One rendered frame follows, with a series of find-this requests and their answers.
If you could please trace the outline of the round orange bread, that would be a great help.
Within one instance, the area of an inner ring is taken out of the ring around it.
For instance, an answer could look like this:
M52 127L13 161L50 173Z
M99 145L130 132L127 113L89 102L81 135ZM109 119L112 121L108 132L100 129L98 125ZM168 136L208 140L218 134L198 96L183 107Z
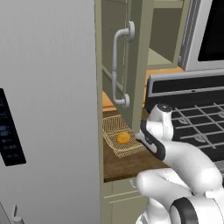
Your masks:
M128 132L121 132L116 138L119 144L128 144L130 142L130 134Z

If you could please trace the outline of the olive cabinet door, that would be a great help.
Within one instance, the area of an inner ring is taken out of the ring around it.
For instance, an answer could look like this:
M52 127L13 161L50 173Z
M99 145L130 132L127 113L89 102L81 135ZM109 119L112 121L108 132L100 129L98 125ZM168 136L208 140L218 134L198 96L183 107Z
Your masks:
M112 55L116 32L129 21L135 24L135 37L117 41L116 98L129 95L129 106L115 105L125 122L137 132L140 127L144 83L151 36L153 0L101 0L102 88L112 100Z

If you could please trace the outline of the black hob with grates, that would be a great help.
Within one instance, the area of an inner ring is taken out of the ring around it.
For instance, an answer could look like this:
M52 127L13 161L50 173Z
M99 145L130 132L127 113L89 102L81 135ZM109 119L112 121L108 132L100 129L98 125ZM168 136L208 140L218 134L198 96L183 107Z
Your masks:
M145 110L158 103L172 108L174 139L198 147L224 175L224 69L149 74Z

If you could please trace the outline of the olive drawer front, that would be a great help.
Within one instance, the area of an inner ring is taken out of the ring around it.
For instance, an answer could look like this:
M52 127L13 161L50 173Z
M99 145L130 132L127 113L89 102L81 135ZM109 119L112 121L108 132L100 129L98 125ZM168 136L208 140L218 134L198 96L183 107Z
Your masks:
M135 178L104 183L102 186L101 224L135 224L144 212L147 198L130 185Z

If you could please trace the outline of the grey fridge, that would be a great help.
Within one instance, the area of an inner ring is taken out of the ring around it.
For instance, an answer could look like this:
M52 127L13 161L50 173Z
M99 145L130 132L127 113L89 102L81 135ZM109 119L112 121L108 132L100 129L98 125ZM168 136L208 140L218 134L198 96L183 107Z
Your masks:
M0 0L0 88L25 164L0 202L25 224L101 224L96 0Z

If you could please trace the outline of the tan woven basket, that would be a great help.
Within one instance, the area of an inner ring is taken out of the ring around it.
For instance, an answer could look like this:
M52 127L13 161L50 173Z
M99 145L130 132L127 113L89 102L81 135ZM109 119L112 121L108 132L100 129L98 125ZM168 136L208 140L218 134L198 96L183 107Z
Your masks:
M127 157L145 150L145 147L136 140L134 132L129 128L121 115L104 118L102 120L102 127L103 137L117 157ZM127 143L118 142L118 135L123 132L129 134L129 141Z

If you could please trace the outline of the olive open cabinet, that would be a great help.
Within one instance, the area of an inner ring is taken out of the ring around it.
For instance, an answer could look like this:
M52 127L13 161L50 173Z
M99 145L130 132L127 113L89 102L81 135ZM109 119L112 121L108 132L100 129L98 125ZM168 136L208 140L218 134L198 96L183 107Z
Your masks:
M175 68L191 0L154 0L147 68Z

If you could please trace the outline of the silver microwave oven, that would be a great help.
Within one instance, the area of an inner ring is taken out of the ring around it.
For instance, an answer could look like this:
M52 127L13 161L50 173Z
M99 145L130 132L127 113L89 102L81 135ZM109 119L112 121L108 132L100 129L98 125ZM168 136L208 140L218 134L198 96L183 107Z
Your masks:
M224 0L191 0L178 65L185 71L224 68Z

